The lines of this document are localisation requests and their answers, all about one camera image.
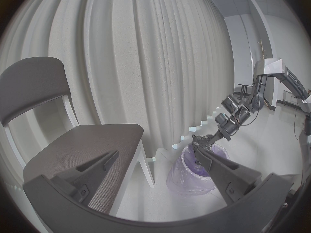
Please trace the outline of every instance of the white chair leg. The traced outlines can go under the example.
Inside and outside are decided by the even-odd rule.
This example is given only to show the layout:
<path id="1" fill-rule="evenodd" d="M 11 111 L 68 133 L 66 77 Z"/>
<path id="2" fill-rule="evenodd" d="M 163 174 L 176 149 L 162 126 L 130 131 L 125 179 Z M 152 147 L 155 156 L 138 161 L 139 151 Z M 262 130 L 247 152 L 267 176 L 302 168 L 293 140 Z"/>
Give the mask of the white chair leg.
<path id="1" fill-rule="evenodd" d="M 149 186 L 151 188 L 154 188 L 155 182 L 153 180 L 153 176 L 151 175 L 150 167 L 146 159 L 146 154 L 145 154 L 144 147 L 142 145 L 142 140 L 140 140 L 138 148 L 140 148 L 141 150 L 139 153 L 139 157 L 138 157 L 139 163 L 142 166 L 142 170 L 144 171 L 144 174 L 146 176 Z"/>

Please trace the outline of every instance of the chair seat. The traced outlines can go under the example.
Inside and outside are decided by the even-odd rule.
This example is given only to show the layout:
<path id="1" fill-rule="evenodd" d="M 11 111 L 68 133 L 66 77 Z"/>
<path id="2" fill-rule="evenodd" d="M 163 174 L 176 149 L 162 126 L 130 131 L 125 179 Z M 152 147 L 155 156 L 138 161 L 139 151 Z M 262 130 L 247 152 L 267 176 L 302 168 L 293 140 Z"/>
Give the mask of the chair seat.
<path id="1" fill-rule="evenodd" d="M 77 126 L 57 138 L 27 163 L 23 172 L 24 182 L 41 174 L 50 179 L 56 173 L 80 165 L 109 150 L 118 150 L 118 159 L 89 204 L 90 208 L 109 214 L 143 132 L 143 128 L 137 124 Z"/>

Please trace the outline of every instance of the curtain fold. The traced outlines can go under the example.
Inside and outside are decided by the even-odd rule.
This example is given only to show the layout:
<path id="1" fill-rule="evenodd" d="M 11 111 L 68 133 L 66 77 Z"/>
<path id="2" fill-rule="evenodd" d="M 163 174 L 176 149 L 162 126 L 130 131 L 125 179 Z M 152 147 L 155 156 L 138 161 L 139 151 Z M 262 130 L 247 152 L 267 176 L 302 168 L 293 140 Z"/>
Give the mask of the curtain fold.
<path id="1" fill-rule="evenodd" d="M 147 157 L 179 143 L 234 88 L 228 30 L 210 0 L 27 0 L 2 38 L 0 69 L 31 56 L 64 63 L 81 125 L 141 125 Z M 35 115 L 22 127 L 38 152 L 50 137 Z"/>

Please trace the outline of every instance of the trash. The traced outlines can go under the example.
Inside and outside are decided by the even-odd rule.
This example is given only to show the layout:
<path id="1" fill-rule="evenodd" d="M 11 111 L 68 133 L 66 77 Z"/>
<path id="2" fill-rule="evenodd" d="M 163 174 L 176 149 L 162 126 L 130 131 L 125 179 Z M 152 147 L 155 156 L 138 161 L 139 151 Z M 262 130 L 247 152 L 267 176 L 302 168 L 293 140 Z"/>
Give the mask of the trash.
<path id="1" fill-rule="evenodd" d="M 218 144 L 212 145 L 212 151 L 229 159 L 227 151 Z M 195 162 L 196 158 L 191 143 L 184 148 L 169 171 L 166 185 L 171 191 L 183 197 L 190 197 L 206 194 L 216 188 L 204 167 Z"/>

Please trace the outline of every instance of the chair backrest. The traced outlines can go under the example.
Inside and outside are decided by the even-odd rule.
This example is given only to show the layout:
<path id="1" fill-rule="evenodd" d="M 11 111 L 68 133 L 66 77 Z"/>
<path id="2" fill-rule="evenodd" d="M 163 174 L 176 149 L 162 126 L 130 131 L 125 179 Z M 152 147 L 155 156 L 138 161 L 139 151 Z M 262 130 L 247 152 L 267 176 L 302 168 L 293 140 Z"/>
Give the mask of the chair backrest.
<path id="1" fill-rule="evenodd" d="M 70 94 L 64 64 L 52 57 L 20 60 L 0 75 L 0 122 Z"/>

